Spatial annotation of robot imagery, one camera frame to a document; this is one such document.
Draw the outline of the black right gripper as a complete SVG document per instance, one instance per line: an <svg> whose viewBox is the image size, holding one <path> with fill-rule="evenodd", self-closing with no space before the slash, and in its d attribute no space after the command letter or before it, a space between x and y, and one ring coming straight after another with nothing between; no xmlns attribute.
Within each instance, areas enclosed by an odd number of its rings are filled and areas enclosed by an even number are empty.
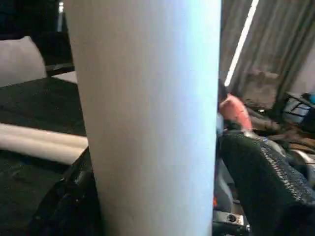
<svg viewBox="0 0 315 236"><path fill-rule="evenodd" d="M238 197L232 196L232 202L222 200L214 194L213 199L213 235L249 236L250 225Z"/></svg>

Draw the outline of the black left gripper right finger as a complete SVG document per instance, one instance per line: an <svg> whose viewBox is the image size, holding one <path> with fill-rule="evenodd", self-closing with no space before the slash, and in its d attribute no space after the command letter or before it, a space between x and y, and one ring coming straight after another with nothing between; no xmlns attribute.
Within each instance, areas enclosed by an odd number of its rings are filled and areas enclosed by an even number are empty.
<svg viewBox="0 0 315 236"><path fill-rule="evenodd" d="M255 236L315 234L315 192L281 154L262 141L224 134L220 155Z"/></svg>

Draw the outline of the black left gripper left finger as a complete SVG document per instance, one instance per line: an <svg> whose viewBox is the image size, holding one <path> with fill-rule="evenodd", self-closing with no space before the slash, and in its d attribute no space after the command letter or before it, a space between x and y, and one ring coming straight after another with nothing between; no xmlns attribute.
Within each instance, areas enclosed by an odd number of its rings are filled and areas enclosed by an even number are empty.
<svg viewBox="0 0 315 236"><path fill-rule="evenodd" d="M29 223L31 236L100 236L102 222L89 149L45 195Z"/></svg>

